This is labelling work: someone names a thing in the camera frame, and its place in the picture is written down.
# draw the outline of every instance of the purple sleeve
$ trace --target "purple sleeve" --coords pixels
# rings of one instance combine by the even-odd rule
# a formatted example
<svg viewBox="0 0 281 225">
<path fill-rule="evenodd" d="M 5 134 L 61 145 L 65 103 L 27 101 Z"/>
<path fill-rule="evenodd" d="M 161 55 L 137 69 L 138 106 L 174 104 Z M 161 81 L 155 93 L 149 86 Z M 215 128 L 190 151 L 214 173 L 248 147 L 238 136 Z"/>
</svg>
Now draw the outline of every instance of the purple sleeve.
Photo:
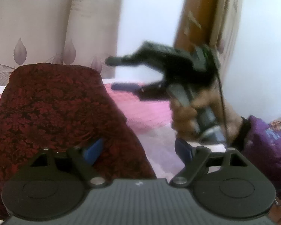
<svg viewBox="0 0 281 225">
<path fill-rule="evenodd" d="M 248 132 L 242 154 L 276 187 L 281 197 L 281 131 L 274 131 L 261 119 L 249 117 Z"/>
</svg>

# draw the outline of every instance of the metal screw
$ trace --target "metal screw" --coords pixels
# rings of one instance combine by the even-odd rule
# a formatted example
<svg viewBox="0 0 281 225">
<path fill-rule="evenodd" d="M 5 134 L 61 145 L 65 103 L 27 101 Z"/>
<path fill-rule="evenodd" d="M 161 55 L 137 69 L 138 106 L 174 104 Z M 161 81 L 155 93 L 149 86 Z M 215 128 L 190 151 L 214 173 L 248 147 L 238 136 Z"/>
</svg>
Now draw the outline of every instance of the metal screw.
<svg viewBox="0 0 281 225">
<path fill-rule="evenodd" d="M 105 179 L 101 177 L 95 177 L 90 180 L 92 185 L 102 185 L 105 183 Z"/>
<path fill-rule="evenodd" d="M 173 178 L 173 183 L 177 185 L 183 185 L 187 183 L 187 179 L 185 177 L 175 177 Z"/>
</svg>

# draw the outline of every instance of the red floral fabric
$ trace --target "red floral fabric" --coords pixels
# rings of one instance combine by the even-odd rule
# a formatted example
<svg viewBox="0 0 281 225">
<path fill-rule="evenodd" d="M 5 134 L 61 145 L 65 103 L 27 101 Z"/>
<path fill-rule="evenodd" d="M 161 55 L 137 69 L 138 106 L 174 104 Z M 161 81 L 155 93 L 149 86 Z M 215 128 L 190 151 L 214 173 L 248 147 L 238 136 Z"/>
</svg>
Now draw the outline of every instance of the red floral fabric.
<svg viewBox="0 0 281 225">
<path fill-rule="evenodd" d="M 143 147 L 107 94 L 100 74 L 82 66 L 30 64 L 10 76 L 0 100 L 1 190 L 39 149 L 65 151 L 104 138 L 94 168 L 106 179 L 155 178 Z"/>
</svg>

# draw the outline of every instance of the black cord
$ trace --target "black cord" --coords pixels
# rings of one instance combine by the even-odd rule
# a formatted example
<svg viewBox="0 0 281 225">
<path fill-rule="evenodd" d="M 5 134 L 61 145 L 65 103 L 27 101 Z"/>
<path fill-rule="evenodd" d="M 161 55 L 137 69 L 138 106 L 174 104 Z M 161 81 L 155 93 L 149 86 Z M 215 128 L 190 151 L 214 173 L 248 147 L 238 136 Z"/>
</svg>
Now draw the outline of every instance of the black cord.
<svg viewBox="0 0 281 225">
<path fill-rule="evenodd" d="M 216 67 L 216 77 L 217 77 L 218 86 L 219 86 L 219 89 L 220 89 L 220 100 L 221 100 L 221 103 L 222 103 L 223 123 L 224 123 L 224 128 L 225 128 L 225 137 L 226 137 L 226 142 L 228 144 L 228 127 L 227 127 L 227 120 L 226 120 L 225 102 L 224 102 L 224 97 L 223 97 L 222 82 L 220 80 L 220 74 L 218 72 L 215 60 L 214 60 L 214 65 Z"/>
</svg>

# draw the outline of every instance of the brown door frame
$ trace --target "brown door frame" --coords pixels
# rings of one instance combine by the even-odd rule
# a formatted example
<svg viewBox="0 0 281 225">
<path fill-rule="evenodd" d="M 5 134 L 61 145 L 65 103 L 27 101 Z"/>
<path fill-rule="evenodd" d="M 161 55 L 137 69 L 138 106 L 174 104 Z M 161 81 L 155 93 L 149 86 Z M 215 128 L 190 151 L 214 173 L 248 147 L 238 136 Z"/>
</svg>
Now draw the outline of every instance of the brown door frame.
<svg viewBox="0 0 281 225">
<path fill-rule="evenodd" d="M 174 43 L 192 51 L 194 45 L 209 44 L 218 0 L 185 0 Z"/>
</svg>

